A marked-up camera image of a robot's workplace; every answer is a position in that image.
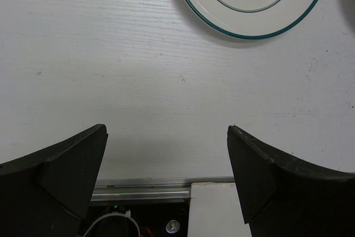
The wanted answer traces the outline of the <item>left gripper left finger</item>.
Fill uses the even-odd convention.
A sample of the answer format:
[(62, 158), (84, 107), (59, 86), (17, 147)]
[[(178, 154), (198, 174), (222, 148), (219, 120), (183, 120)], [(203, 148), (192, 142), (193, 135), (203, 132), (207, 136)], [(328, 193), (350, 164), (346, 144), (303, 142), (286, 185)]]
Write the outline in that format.
[(76, 236), (108, 140), (96, 124), (1, 164), (1, 236)]

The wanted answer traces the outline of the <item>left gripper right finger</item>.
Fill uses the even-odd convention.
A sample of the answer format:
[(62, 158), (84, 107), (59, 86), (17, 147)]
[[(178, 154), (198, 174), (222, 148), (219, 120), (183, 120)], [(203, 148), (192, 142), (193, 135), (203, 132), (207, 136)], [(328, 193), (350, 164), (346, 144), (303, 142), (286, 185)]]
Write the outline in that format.
[(354, 235), (353, 173), (297, 158), (235, 125), (227, 148), (252, 236)]

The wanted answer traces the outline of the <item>aluminium rail frame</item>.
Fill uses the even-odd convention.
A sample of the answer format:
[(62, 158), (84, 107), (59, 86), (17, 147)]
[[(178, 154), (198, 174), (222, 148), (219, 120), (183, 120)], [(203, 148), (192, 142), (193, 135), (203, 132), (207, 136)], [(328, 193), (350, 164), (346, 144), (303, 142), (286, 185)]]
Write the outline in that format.
[(193, 183), (232, 183), (234, 177), (98, 180), (92, 202), (186, 199)]

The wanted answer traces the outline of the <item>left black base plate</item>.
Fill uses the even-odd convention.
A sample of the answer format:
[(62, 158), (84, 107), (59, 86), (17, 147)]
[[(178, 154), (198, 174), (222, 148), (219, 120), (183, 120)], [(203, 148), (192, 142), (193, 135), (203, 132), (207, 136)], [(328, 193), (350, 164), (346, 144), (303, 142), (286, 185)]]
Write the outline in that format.
[(187, 236), (188, 199), (91, 202), (77, 236)]

